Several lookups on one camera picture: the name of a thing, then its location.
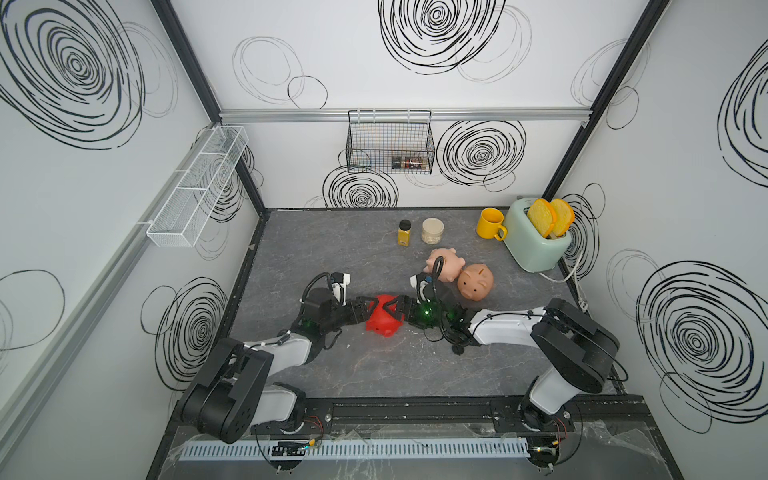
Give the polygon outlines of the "red piggy bank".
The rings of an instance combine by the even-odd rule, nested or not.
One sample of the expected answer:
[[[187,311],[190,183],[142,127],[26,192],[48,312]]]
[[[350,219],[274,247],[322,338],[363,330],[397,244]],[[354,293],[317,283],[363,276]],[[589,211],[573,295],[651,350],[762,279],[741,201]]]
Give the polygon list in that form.
[[[394,321],[383,310],[383,304],[393,299],[394,297],[396,296],[393,296],[393,295],[377,296],[377,298],[379,299],[379,305],[375,309],[375,312],[373,313],[372,317],[366,322],[367,331],[374,332],[380,336],[389,338],[393,336],[397,332],[397,330],[403,325]]]

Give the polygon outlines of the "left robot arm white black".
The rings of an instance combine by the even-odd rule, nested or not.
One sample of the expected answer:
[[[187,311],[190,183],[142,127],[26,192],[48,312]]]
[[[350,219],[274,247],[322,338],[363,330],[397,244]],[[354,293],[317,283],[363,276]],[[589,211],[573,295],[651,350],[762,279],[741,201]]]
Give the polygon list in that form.
[[[328,334],[366,322],[378,304],[375,297],[348,299],[343,286],[311,289],[300,300],[296,319],[277,336],[218,341],[172,418],[226,444],[252,426],[289,420],[302,394],[282,384],[270,386],[269,378],[314,360],[330,347]]]

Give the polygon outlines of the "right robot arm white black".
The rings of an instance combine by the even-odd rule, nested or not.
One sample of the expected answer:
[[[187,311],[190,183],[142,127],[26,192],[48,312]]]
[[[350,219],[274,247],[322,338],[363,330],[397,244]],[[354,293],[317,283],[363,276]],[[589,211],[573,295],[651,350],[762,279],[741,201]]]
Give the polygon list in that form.
[[[555,298],[526,311],[450,307],[440,300],[398,296],[381,305],[383,315],[420,329],[437,328],[456,355],[495,344],[536,348],[549,361],[518,407],[526,428],[564,424],[564,407],[580,393],[598,394],[608,381],[619,340],[571,303]]]

